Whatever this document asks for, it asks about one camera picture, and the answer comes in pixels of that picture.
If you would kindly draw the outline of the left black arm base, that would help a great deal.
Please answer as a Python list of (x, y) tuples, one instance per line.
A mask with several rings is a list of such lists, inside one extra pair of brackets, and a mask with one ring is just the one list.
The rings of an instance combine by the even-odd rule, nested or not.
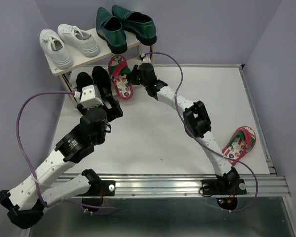
[(81, 197), (80, 203), (84, 212), (91, 215), (108, 215), (117, 211), (115, 207), (103, 207), (104, 196), (115, 195), (115, 180), (102, 180), (92, 169), (84, 170), (78, 175), (78, 178), (84, 185), (81, 191), (77, 193), (77, 196)]

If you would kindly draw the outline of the black lace shoe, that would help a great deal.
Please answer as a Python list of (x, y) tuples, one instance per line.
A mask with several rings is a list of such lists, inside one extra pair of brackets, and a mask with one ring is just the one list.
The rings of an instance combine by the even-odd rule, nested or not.
[(93, 81), (92, 77), (87, 72), (80, 72), (77, 75), (75, 90), (77, 92), (80, 92), (79, 100), (82, 97), (82, 89), (87, 86), (93, 85), (93, 84), (94, 84), (94, 81)]
[(101, 66), (95, 66), (92, 70), (92, 78), (97, 86), (101, 98), (109, 101), (112, 97), (111, 80), (107, 71)]

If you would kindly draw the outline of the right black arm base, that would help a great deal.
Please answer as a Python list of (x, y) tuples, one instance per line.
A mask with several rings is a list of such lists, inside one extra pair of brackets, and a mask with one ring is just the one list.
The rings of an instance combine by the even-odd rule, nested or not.
[(217, 196), (217, 205), (228, 211), (234, 211), (238, 205), (237, 195), (247, 193), (246, 185), (243, 179), (236, 181), (234, 186), (227, 187), (225, 184), (216, 179), (202, 180), (198, 192), (205, 198)]

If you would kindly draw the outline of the pink patterned sandal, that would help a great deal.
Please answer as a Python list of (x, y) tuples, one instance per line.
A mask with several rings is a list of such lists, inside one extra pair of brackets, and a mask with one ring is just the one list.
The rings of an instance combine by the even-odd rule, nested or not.
[(131, 73), (127, 60), (122, 55), (115, 55), (108, 63), (108, 72), (118, 97), (122, 100), (131, 99), (133, 88), (127, 80), (127, 75)]
[(238, 161), (252, 150), (256, 140), (255, 132), (250, 127), (239, 127), (223, 148), (222, 153), (229, 158), (229, 163), (235, 166)]

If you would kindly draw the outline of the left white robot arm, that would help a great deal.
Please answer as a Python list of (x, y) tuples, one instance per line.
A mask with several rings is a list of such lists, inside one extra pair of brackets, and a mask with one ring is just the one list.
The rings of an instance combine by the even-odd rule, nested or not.
[(111, 96), (105, 99), (110, 108), (101, 104), (90, 109), (78, 106), (82, 111), (79, 124), (56, 144), (37, 169), (29, 166), (31, 174), (23, 182), (10, 190), (0, 191), (0, 204), (8, 210), (12, 224), (21, 229), (30, 228), (52, 206), (84, 194), (99, 197), (94, 206), (86, 200), (79, 203), (87, 212), (94, 213), (102, 209), (104, 196), (114, 196), (116, 182), (102, 180), (92, 169), (52, 186), (62, 174), (94, 152), (95, 146), (104, 143), (105, 135), (111, 132), (109, 123), (123, 115), (118, 101)]

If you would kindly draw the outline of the green loafer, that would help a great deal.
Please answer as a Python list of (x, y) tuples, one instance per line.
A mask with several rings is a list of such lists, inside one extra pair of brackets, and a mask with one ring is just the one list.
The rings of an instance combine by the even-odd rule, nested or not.
[(97, 10), (96, 32), (113, 54), (119, 55), (127, 51), (126, 34), (121, 21), (102, 7)]
[(130, 11), (124, 7), (114, 5), (113, 16), (120, 19), (124, 29), (135, 34), (137, 40), (145, 45), (152, 46), (157, 42), (157, 30), (153, 19), (140, 12)]

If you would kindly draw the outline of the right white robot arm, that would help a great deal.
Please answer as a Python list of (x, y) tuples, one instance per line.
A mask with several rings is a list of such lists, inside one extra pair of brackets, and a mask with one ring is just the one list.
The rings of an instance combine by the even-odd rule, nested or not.
[(205, 195), (225, 194), (235, 189), (240, 178), (237, 170), (227, 161), (215, 141), (211, 121), (202, 101), (192, 102), (159, 80), (151, 63), (135, 65), (127, 76), (133, 85), (141, 85), (147, 94), (177, 111), (186, 133), (201, 145), (209, 159), (216, 178), (203, 181)]

